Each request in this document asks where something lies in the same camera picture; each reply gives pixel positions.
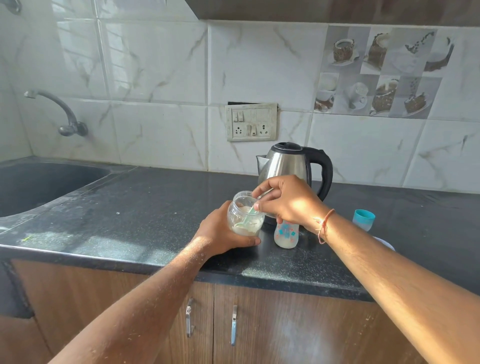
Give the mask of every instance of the person's left arm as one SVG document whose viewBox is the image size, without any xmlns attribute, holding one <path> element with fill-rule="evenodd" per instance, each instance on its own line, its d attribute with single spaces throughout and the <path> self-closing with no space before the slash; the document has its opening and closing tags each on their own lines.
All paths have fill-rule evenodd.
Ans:
<svg viewBox="0 0 480 364">
<path fill-rule="evenodd" d="M 153 363 L 207 259 L 260 243 L 258 237 L 240 236 L 228 228 L 229 204 L 208 215 L 185 249 L 93 320 L 50 364 Z"/>
</svg>

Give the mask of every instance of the cabinet door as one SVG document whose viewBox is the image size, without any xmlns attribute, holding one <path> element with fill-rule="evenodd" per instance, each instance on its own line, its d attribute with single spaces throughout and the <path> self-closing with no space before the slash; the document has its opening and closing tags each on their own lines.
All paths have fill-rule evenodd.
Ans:
<svg viewBox="0 0 480 364">
<path fill-rule="evenodd" d="M 0 363 L 46 364 L 51 358 L 34 317 L 0 316 Z"/>
<path fill-rule="evenodd" d="M 57 354 L 85 326 L 148 276 L 55 264 L 13 261 L 45 339 Z M 186 336 L 185 308 L 194 298 L 192 337 Z M 213 284 L 195 282 L 157 363 L 212 362 Z"/>
<path fill-rule="evenodd" d="M 424 360 L 376 303 L 216 284 L 213 362 L 419 364 Z"/>
</svg>

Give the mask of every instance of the kettle lid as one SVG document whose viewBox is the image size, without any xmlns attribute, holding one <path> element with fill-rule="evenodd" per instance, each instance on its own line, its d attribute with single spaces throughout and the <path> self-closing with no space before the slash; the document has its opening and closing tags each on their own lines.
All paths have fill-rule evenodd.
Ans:
<svg viewBox="0 0 480 364">
<path fill-rule="evenodd" d="M 277 143 L 272 146 L 271 150 L 282 154 L 305 154 L 303 147 L 292 142 Z"/>
</svg>

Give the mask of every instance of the black sink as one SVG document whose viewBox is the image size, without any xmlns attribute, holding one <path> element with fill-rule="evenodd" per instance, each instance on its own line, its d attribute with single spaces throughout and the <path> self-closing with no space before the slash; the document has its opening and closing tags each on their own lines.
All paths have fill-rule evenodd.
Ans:
<svg viewBox="0 0 480 364">
<path fill-rule="evenodd" d="M 20 163 L 0 168 L 0 217 L 42 206 L 110 174 L 98 167 Z"/>
</svg>

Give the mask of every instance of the person's left hand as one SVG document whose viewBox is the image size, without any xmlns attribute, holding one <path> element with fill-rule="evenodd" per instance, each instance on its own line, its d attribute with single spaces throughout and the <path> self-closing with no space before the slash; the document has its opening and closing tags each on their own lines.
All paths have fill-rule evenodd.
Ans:
<svg viewBox="0 0 480 364">
<path fill-rule="evenodd" d="M 212 211 L 200 223 L 191 244 L 202 244 L 210 256 L 222 254 L 233 248 L 243 248 L 260 244 L 256 236 L 242 236 L 228 227 L 227 211 L 231 201 L 226 201 L 220 208 Z"/>
</svg>

